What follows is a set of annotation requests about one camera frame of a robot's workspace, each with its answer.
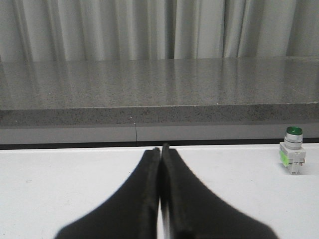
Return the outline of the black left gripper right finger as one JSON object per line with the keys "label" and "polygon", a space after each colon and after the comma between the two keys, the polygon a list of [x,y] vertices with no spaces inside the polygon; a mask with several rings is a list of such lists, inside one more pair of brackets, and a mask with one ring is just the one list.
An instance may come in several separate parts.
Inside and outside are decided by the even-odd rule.
{"label": "black left gripper right finger", "polygon": [[277,238],[269,226],[211,192],[168,144],[161,151],[160,177],[166,239]]}

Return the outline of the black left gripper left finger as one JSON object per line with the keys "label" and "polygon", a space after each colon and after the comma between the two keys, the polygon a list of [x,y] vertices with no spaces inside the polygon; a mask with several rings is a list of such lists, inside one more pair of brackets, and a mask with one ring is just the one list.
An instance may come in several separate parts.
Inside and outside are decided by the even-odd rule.
{"label": "black left gripper left finger", "polygon": [[125,183],[103,204],[67,225],[58,239],[155,239],[160,150],[146,150]]}

